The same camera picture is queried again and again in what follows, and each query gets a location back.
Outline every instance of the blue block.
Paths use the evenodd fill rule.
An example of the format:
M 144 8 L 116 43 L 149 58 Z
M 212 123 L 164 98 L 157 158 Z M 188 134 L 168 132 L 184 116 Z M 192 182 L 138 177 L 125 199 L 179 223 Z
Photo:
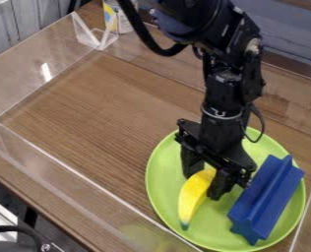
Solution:
M 232 232 L 241 234 L 252 246 L 268 239 L 303 176 L 304 171 L 292 165 L 292 156 L 268 156 L 228 214 Z

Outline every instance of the banana tip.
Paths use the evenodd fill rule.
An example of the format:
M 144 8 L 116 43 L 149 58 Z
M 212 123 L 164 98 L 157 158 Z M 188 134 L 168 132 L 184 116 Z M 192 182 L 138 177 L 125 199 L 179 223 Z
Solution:
M 191 227 L 191 223 L 189 222 L 181 222 L 181 226 L 183 226 L 183 230 L 188 231 L 189 227 Z

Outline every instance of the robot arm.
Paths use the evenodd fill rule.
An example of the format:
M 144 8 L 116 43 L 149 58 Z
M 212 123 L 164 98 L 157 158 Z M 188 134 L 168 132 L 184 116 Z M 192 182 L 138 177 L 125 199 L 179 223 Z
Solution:
M 181 119 L 177 142 L 183 145 L 184 175 L 189 178 L 208 162 L 217 174 L 208 196 L 219 200 L 239 184 L 247 188 L 257 166 L 243 148 L 251 114 L 264 118 L 253 105 L 263 95 L 261 35 L 245 12 L 229 0 L 153 0 L 154 21 L 176 42 L 162 49 L 144 26 L 129 0 L 117 0 L 146 46 L 175 56 L 188 45 L 203 61 L 205 99 L 201 123 Z

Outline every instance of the green plate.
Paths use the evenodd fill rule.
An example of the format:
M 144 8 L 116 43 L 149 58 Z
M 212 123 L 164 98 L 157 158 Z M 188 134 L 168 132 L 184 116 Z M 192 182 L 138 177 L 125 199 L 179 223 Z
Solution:
M 248 129 L 248 134 L 255 138 L 259 132 Z M 235 190 L 224 195 L 219 202 L 207 200 L 197 210 L 191 229 L 183 231 L 179 218 L 179 199 L 181 188 L 187 182 L 181 167 L 181 146 L 169 135 L 160 143 L 150 157 L 146 169 L 146 189 L 153 208 L 169 228 L 193 244 L 216 251 L 257 251 L 283 240 L 295 229 L 306 207 L 304 181 L 296 189 L 292 199 L 286 207 L 271 237 L 251 246 L 241 235 L 231 232 L 232 222 L 227 218 L 228 212 L 243 193 L 236 186 Z M 244 140 L 244 147 L 259 167 L 268 155 L 284 158 L 288 155 L 283 146 L 268 136 L 257 144 Z

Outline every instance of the banana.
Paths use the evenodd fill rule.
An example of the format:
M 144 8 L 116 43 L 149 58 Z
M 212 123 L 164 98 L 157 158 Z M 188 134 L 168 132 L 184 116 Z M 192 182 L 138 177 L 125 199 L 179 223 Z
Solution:
M 207 190 L 216 174 L 213 168 L 208 168 L 195 174 L 187 181 L 180 195 L 179 214 L 183 230 L 188 230 L 199 206 L 207 199 Z

